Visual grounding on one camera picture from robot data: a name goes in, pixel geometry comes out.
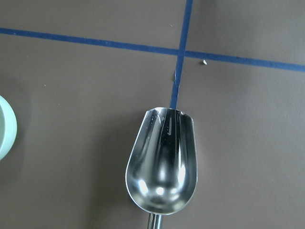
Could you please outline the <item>mint green bowl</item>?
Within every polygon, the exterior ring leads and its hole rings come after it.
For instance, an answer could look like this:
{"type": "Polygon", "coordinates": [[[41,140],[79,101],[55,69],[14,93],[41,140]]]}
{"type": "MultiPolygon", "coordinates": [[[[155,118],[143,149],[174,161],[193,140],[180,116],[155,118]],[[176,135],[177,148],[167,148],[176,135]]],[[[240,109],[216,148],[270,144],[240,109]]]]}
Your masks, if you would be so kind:
{"type": "Polygon", "coordinates": [[[11,150],[17,135],[17,120],[10,104],[0,97],[0,159],[11,150]]]}

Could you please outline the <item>metal ice scoop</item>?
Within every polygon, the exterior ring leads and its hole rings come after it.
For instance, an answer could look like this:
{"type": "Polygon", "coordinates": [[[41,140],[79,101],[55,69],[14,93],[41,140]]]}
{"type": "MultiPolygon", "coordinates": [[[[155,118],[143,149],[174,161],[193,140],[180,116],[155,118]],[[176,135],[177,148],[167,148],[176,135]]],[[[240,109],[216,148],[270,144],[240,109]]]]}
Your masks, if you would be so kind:
{"type": "Polygon", "coordinates": [[[165,107],[148,110],[125,172],[132,201],[149,213],[148,228],[160,229],[163,216],[182,210],[198,180],[193,119],[165,107]]]}

